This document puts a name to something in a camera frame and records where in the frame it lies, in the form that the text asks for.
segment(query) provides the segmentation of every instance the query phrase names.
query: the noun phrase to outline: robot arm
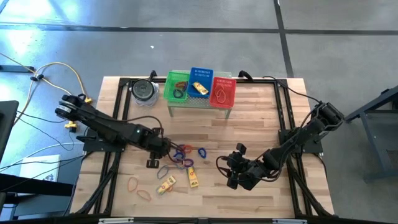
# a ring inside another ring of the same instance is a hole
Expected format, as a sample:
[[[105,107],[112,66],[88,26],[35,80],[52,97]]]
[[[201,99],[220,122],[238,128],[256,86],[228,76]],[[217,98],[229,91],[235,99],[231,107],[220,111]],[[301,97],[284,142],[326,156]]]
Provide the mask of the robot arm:
[[[150,152],[147,167],[158,168],[159,161],[170,152],[170,139],[163,137],[162,128],[150,129],[141,124],[118,121],[85,103],[84,95],[63,95],[62,101],[55,109],[57,116],[70,121],[80,121],[96,134],[94,136],[78,136],[77,138],[88,144],[109,146],[99,147],[124,149],[126,144]]]
[[[229,167],[229,169],[219,168],[226,172],[227,186],[236,189],[239,184],[244,189],[251,190],[260,180],[275,181],[282,166],[295,149],[302,147],[315,135],[319,135],[318,140],[320,140],[329,131],[336,130],[343,123],[343,118],[344,115],[332,104],[320,102],[312,110],[311,120],[305,126],[293,129],[285,143],[268,149],[257,159],[252,161],[244,158],[246,147],[239,143],[236,147],[238,152],[218,158],[227,161]]]

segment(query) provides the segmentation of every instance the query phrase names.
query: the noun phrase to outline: wooden table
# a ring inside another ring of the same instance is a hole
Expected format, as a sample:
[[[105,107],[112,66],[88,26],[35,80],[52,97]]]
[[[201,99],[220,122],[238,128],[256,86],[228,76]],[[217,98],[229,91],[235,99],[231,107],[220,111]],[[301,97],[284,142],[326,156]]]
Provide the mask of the wooden table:
[[[97,109],[112,116],[120,77],[104,77]],[[288,79],[289,87],[299,93],[306,93],[301,78]],[[290,93],[296,126],[300,126],[310,111],[305,97]],[[124,99],[121,102],[120,117]],[[165,135],[179,144],[205,147],[208,155],[202,159],[195,151],[188,157],[195,161],[200,186],[191,189],[185,170],[178,170],[169,158],[160,160],[160,166],[170,165],[169,175],[177,183],[171,193],[157,195],[155,189],[162,181],[158,180],[158,169],[147,169],[149,153],[128,146],[122,154],[118,180],[114,195],[112,216],[129,217],[228,217],[228,218],[272,218],[294,217],[289,180],[284,166],[280,178],[273,183],[260,182],[251,191],[240,186],[237,190],[226,186],[227,179],[216,169],[215,159],[227,156],[241,142],[247,148],[246,157],[254,159],[268,148],[279,145],[277,132],[279,120],[276,110],[275,93],[272,85],[238,84],[235,105],[228,120],[224,112],[217,110],[196,110],[180,108],[174,118],[169,116],[167,102],[160,96],[151,108],[131,102],[128,118],[150,114],[158,117],[165,129]],[[136,121],[148,127],[158,127],[152,119]],[[104,153],[94,152],[86,158],[81,167],[72,212],[77,211],[89,199],[97,187]],[[328,183],[321,162],[314,155],[303,155],[307,184],[319,202],[333,213]],[[141,199],[135,192],[127,191],[127,181],[131,176],[139,179],[137,189],[150,192],[150,202]],[[300,208],[304,212],[302,193],[298,188]],[[101,209],[106,205],[108,189],[105,190]]]

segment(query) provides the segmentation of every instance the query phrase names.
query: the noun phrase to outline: gray floor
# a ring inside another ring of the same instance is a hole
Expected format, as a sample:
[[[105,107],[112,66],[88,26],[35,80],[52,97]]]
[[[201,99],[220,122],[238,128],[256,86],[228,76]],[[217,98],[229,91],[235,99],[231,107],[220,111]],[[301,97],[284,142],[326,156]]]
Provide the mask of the gray floor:
[[[398,4],[393,0],[280,0],[280,6],[286,29],[398,30]],[[272,0],[10,0],[0,14],[0,22],[278,28]],[[165,75],[171,69],[197,66],[236,75],[246,70],[256,77],[287,76],[279,34],[0,30],[0,39],[0,52],[23,64],[39,67],[54,61],[69,63],[79,71],[94,99],[105,75],[148,75],[151,70]],[[287,35],[287,43],[294,76],[305,79],[308,94],[332,102],[344,114],[398,83],[396,35]],[[12,62],[0,57],[0,64]],[[55,66],[44,74],[72,93],[80,93],[76,78],[66,68]],[[23,105],[29,83],[28,75],[0,74],[0,100],[19,100]],[[62,94],[40,83],[26,113],[56,120],[53,111]],[[61,142],[71,141],[61,124],[24,120]],[[12,131],[1,166],[51,144],[56,142],[20,122]],[[378,170],[362,125],[358,121],[344,124],[323,140],[323,146],[336,214],[397,223],[398,179],[372,184],[362,180],[364,174]],[[61,154],[62,159],[68,159],[80,153],[81,146],[73,152],[55,147],[42,155]],[[8,171],[18,174],[19,168]],[[63,172],[63,181],[72,183],[78,166],[65,167]],[[47,207],[53,210],[63,210],[68,199],[41,200],[42,204],[47,200]],[[45,210],[27,211],[27,207],[21,205],[17,211],[28,214]]]

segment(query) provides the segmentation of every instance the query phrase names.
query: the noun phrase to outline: yellow cable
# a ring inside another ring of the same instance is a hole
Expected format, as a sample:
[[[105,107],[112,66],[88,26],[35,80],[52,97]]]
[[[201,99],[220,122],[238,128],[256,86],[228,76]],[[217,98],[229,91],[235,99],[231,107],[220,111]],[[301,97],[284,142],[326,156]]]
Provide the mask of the yellow cable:
[[[24,108],[22,109],[21,113],[19,113],[19,115],[18,115],[17,118],[15,119],[14,125],[19,121],[19,118],[21,118],[22,114],[25,113],[25,110],[26,110],[26,108],[27,108],[27,105],[29,104],[29,101],[30,101],[30,99],[32,98],[32,95],[31,95],[31,93],[32,93],[32,86],[33,86],[33,81],[31,81],[31,83],[30,83],[30,87],[29,87],[29,91],[28,91],[28,94],[27,94],[27,99],[26,99],[25,106],[24,106]]]
[[[75,69],[73,69],[73,68],[72,68],[70,65],[68,65],[68,64],[65,64],[65,63],[62,63],[62,62],[52,62],[52,63],[48,63],[48,64],[46,64],[46,65],[41,66],[39,69],[37,69],[37,70],[36,70],[36,73],[35,73],[35,76],[37,76],[38,72],[39,72],[41,69],[44,69],[44,68],[46,68],[46,67],[48,67],[48,66],[50,66],[50,65],[64,65],[64,66],[68,67],[70,70],[72,70],[72,71],[74,72],[74,74],[76,75],[77,80],[79,81],[80,88],[81,88],[81,92],[82,92],[84,95],[87,96],[86,91],[85,91],[85,89],[84,89],[84,87],[83,87],[83,83],[81,82],[80,75],[76,72]]]
[[[83,87],[83,83],[81,82],[81,78],[80,78],[79,74],[78,74],[78,73],[76,72],[76,70],[73,69],[71,66],[69,66],[69,65],[67,65],[67,64],[65,64],[65,63],[62,63],[62,62],[52,62],[52,63],[48,63],[48,64],[46,64],[46,65],[41,66],[41,67],[40,67],[39,69],[37,69],[36,71],[33,71],[33,70],[31,70],[30,68],[26,67],[25,65],[23,65],[23,64],[17,62],[16,60],[14,60],[14,59],[8,57],[7,55],[4,55],[4,54],[1,53],[1,52],[0,52],[0,54],[1,54],[2,56],[4,56],[4,57],[8,58],[9,60],[12,60],[13,62],[19,64],[20,66],[22,66],[22,67],[25,68],[26,70],[32,72],[32,73],[34,74],[34,77],[37,77],[38,72],[39,72],[41,69],[44,69],[44,68],[46,68],[46,67],[48,67],[48,66],[50,66],[50,65],[58,64],[58,65],[64,65],[64,66],[68,67],[68,68],[69,68],[70,70],[72,70],[72,71],[74,72],[74,74],[76,75],[76,77],[77,77],[77,79],[78,79],[78,81],[79,81],[80,87],[81,87],[81,91],[83,92],[84,95],[86,95],[86,102],[87,102],[87,103],[90,103],[90,102],[91,102],[91,99],[90,99],[90,98],[87,96],[87,94],[86,94],[86,91],[85,91],[85,89],[84,89],[84,87]],[[64,89],[64,88],[62,88],[62,87],[60,87],[60,86],[57,86],[57,85],[51,83],[51,82],[48,81],[46,78],[43,78],[43,81],[45,81],[46,83],[48,83],[49,85],[51,85],[51,86],[53,86],[53,87],[55,87],[55,88],[58,88],[58,89],[60,89],[60,90],[63,90],[65,93],[68,93],[69,95],[72,95],[68,90],[66,90],[66,89]],[[29,104],[29,102],[30,102],[30,99],[32,98],[32,86],[33,86],[33,82],[34,82],[34,81],[31,81],[31,83],[30,83],[30,87],[29,87],[27,99],[26,99],[24,108],[23,108],[22,111],[21,111],[22,113],[25,112],[25,110],[26,110],[26,108],[27,108],[27,106],[28,106],[28,104]],[[14,121],[14,125],[19,121],[19,119],[20,119],[21,116],[22,116],[22,113],[20,113],[19,116],[17,116],[16,120]]]
[[[68,93],[69,95],[72,95],[68,90],[66,90],[66,89],[64,89],[64,88],[62,88],[62,87],[60,87],[60,86],[54,85],[53,83],[51,83],[50,81],[48,81],[48,80],[45,79],[45,78],[42,78],[42,79],[43,79],[43,81],[45,81],[46,83],[48,83],[48,84],[54,86],[55,88],[58,88],[58,89],[60,89],[60,90],[63,90],[65,93]]]

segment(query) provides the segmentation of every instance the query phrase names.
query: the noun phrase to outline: green basket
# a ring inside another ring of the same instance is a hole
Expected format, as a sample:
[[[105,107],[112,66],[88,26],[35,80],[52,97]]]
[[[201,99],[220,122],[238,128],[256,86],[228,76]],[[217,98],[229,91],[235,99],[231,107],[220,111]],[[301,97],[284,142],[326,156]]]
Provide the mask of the green basket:
[[[174,97],[173,91],[175,89],[175,84],[177,82],[188,82],[189,73],[178,73],[169,72],[166,79],[166,84],[164,87],[163,98],[169,100],[170,102],[184,102],[187,100],[187,91],[184,92],[181,98]]]

